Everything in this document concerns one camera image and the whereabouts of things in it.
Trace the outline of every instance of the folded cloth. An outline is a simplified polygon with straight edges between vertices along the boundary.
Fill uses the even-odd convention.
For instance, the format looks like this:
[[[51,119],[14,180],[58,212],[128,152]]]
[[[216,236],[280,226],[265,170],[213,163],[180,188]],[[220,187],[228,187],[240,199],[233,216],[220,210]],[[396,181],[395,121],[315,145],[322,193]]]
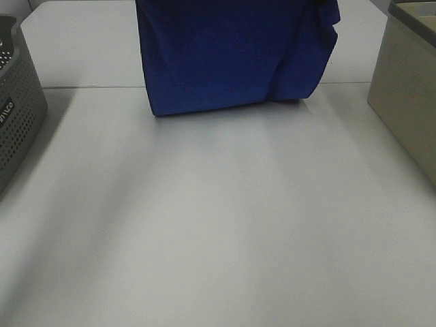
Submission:
[[[337,0],[136,0],[157,116],[304,99],[337,41]]]

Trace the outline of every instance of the white table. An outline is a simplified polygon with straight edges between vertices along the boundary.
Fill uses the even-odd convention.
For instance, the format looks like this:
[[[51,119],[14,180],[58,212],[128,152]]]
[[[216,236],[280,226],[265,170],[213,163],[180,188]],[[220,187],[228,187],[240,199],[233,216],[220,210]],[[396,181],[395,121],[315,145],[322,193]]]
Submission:
[[[373,11],[349,3],[343,15]],[[64,5],[80,8],[26,21],[33,51],[35,17]],[[55,80],[72,88],[46,90],[47,122],[0,202],[0,326],[433,326],[436,192],[355,83],[374,53],[345,45],[332,84],[299,104],[155,119],[134,78],[93,70],[109,57]]]
[[[386,16],[369,1],[340,5],[339,41],[322,82],[370,82]],[[22,30],[43,87],[144,86],[134,1],[46,2]]]

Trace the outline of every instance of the gray plastic basket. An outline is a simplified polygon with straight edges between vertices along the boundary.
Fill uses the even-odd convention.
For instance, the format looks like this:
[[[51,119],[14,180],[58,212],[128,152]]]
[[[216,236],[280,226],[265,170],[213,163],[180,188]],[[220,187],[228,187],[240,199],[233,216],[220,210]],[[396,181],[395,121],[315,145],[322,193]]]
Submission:
[[[0,193],[29,151],[46,112],[20,21],[0,15]]]

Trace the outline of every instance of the basket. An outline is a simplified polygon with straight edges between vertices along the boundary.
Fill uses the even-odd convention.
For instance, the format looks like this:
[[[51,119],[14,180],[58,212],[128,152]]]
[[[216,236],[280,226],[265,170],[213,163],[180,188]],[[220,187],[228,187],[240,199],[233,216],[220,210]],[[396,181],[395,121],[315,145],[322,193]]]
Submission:
[[[0,15],[0,193],[29,151],[46,112],[20,21]]]

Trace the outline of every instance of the white tabletop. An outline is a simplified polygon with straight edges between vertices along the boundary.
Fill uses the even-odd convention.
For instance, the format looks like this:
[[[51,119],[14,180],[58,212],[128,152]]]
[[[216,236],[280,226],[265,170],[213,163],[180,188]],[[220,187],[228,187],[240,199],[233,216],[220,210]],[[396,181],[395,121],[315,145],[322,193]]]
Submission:
[[[368,0],[340,0],[323,83],[370,82],[386,23]],[[134,1],[53,1],[22,24],[43,87],[144,85]]]
[[[143,89],[46,91],[0,324],[432,326],[436,193],[368,87],[164,119]]]

